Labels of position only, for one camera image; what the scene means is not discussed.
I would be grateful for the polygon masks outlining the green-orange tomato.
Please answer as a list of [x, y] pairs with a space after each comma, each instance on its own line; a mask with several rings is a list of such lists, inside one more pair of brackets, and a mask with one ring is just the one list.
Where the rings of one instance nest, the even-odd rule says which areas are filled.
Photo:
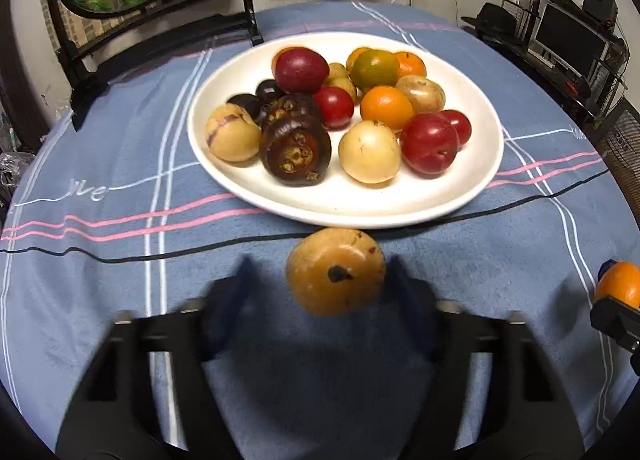
[[350, 77], [357, 88], [367, 91], [376, 86], [395, 86], [398, 73], [399, 61], [393, 53], [368, 49], [352, 64]]

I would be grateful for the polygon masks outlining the small spotted pale fruit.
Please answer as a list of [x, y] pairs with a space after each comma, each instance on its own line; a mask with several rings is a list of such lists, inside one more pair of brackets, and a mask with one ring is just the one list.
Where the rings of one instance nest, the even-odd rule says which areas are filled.
[[349, 129], [338, 144], [345, 173], [360, 183], [387, 183], [399, 172], [401, 155], [394, 132], [377, 121], [362, 121]]

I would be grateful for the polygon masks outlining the red cherry tomato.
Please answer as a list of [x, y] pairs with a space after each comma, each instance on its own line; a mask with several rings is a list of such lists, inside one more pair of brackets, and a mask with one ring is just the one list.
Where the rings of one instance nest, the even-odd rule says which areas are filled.
[[323, 86], [313, 96], [318, 106], [322, 125], [329, 129], [341, 129], [352, 120], [355, 102], [350, 94], [336, 86]]
[[459, 138], [459, 145], [465, 146], [472, 136], [472, 124], [468, 119], [468, 116], [453, 108], [448, 110], [442, 110], [439, 115], [446, 119], [449, 124], [457, 131]]

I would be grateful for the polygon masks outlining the black speaker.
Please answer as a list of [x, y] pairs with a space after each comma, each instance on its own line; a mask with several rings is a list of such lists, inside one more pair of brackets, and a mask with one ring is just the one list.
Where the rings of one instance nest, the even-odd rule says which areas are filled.
[[582, 10], [598, 22], [601, 30], [614, 30], [618, 11], [615, 0], [582, 0]]

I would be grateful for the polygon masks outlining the dark cherry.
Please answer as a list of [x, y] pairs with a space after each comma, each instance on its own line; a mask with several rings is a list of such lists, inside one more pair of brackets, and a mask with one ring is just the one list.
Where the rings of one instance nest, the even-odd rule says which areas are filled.
[[265, 79], [258, 84], [255, 90], [255, 96], [264, 103], [278, 101], [284, 97], [286, 92], [283, 91], [274, 79]]
[[227, 102], [244, 108], [254, 121], [258, 119], [260, 112], [262, 112], [262, 100], [254, 94], [235, 94]]

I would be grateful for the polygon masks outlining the smooth orange fruit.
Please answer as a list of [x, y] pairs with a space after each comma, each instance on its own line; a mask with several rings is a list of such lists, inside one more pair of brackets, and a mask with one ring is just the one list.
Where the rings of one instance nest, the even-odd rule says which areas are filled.
[[381, 122], [399, 133], [416, 112], [410, 100], [395, 87], [376, 86], [364, 94], [359, 114], [363, 121]]

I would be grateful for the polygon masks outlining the large orange mandarin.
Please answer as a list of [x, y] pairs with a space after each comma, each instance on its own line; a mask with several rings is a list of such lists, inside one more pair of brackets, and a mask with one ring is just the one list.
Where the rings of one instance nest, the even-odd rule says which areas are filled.
[[278, 60], [280, 59], [280, 56], [282, 56], [282, 54], [285, 54], [288, 51], [291, 51], [293, 49], [297, 48], [296, 46], [286, 46], [282, 49], [280, 49], [271, 59], [271, 73], [273, 75], [274, 78], [276, 78], [277, 75], [277, 64], [278, 64]]

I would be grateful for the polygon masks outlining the large red plum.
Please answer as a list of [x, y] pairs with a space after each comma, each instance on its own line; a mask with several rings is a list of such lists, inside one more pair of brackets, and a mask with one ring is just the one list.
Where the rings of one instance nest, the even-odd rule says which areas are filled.
[[318, 52], [297, 47], [280, 56], [276, 82], [289, 94], [315, 94], [329, 75], [329, 63]]

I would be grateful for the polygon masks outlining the mandarin with dark spots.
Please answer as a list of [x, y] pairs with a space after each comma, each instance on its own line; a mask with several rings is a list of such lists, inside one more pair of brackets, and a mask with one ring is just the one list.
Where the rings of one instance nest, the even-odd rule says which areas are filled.
[[410, 51], [397, 51], [395, 53], [398, 61], [398, 77], [404, 76], [427, 76], [426, 65], [417, 54]]

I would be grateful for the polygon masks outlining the small green-yellow longan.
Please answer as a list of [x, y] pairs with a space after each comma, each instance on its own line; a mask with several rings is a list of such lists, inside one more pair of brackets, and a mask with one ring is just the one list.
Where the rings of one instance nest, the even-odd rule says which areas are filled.
[[330, 71], [329, 71], [328, 79], [344, 78], [349, 76], [348, 71], [346, 70], [344, 65], [341, 63], [337, 63], [337, 62], [330, 63], [329, 69]]

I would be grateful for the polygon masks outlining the smaller red plum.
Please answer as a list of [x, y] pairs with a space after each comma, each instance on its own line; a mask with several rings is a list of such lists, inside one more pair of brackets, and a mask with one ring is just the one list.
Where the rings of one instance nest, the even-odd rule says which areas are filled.
[[401, 155], [421, 175], [440, 175], [451, 166], [459, 151], [457, 131], [442, 116], [418, 114], [399, 136]]

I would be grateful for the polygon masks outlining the yellow-green longan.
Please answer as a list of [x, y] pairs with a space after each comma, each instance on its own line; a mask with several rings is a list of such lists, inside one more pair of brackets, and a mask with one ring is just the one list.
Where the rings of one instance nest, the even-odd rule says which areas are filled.
[[349, 97], [352, 98], [353, 102], [357, 102], [357, 88], [349, 77], [331, 77], [324, 82], [324, 85], [343, 89], [345, 92], [347, 92], [347, 94], [349, 94]]

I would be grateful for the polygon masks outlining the small orange kumquat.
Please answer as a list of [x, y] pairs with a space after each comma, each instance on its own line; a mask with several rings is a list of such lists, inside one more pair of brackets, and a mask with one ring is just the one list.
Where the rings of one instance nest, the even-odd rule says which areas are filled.
[[354, 51], [352, 51], [351, 53], [349, 53], [349, 56], [348, 56], [348, 58], [346, 60], [346, 63], [345, 63], [345, 68], [346, 68], [348, 73], [352, 73], [352, 68], [354, 67], [354, 65], [355, 65], [356, 61], [358, 60], [358, 58], [363, 53], [366, 53], [369, 50], [370, 50], [369, 47], [359, 47], [359, 48], [355, 49]]

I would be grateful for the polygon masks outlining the pale melon purple stripe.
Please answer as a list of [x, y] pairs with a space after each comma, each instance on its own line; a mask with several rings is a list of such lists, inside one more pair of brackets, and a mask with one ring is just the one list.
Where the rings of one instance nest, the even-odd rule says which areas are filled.
[[233, 103], [217, 106], [208, 116], [205, 138], [209, 152], [230, 163], [256, 157], [262, 131], [244, 108]]

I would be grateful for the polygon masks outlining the tan spotted round fruit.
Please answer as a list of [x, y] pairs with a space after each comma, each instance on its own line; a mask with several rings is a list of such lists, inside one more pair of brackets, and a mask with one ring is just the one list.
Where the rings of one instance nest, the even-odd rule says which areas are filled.
[[406, 75], [398, 79], [395, 88], [408, 98], [416, 114], [437, 113], [445, 108], [445, 91], [431, 79]]

